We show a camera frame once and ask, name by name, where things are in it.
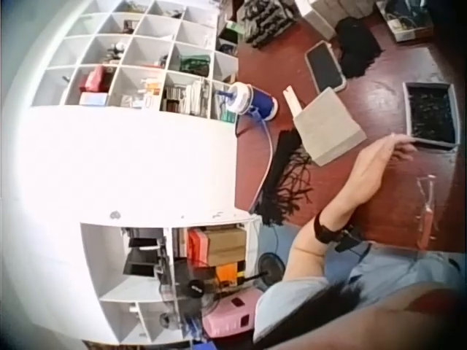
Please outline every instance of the pink container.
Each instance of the pink container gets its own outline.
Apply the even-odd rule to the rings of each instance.
[[[216,309],[203,317],[203,328],[208,336],[221,338],[252,330],[256,303],[261,295],[263,292],[259,289],[249,288],[221,299]]]

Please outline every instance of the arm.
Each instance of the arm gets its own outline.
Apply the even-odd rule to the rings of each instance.
[[[389,160],[412,159],[408,155],[415,151],[411,141],[408,136],[391,134],[362,149],[345,186],[321,212],[320,224],[332,231],[342,229],[356,208],[378,191]],[[323,276],[327,248],[327,244],[319,242],[315,237],[313,218],[302,227],[293,241],[284,281]]]

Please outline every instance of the blue spool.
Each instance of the blue spool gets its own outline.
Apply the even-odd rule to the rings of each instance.
[[[277,113],[277,100],[268,93],[250,84],[235,82],[228,94],[227,109],[239,115],[248,115],[256,120],[271,120]]]

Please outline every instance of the phone screen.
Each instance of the phone screen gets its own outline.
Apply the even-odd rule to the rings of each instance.
[[[306,60],[320,93],[326,88],[335,89],[342,85],[342,75],[325,42],[307,52]]]

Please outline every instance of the desk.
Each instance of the desk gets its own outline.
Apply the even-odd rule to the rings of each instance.
[[[300,210],[287,221],[303,226],[337,194],[345,183],[358,151],[390,132],[405,132],[402,82],[448,81],[455,84],[461,124],[465,119],[465,87],[462,58],[440,50],[437,41],[397,45],[378,15],[365,19],[384,52],[365,76],[347,81],[338,93],[350,114],[366,132],[368,140],[326,166],[310,166],[312,203],[300,202]],[[321,38],[309,25],[298,23],[263,50],[239,46],[239,81],[251,83],[277,98],[279,112],[269,123],[273,142],[283,129],[293,127],[292,115],[282,95],[291,85],[303,103],[317,92],[306,67],[304,53]],[[269,160],[267,138],[261,128],[242,118],[236,167],[236,207],[248,210]],[[411,163],[389,168],[377,195],[361,206],[354,223],[363,228],[367,240],[416,249],[418,219],[423,205],[417,177],[434,174],[436,239],[430,249],[464,252],[465,232],[465,140],[457,152],[428,153],[420,150]]]

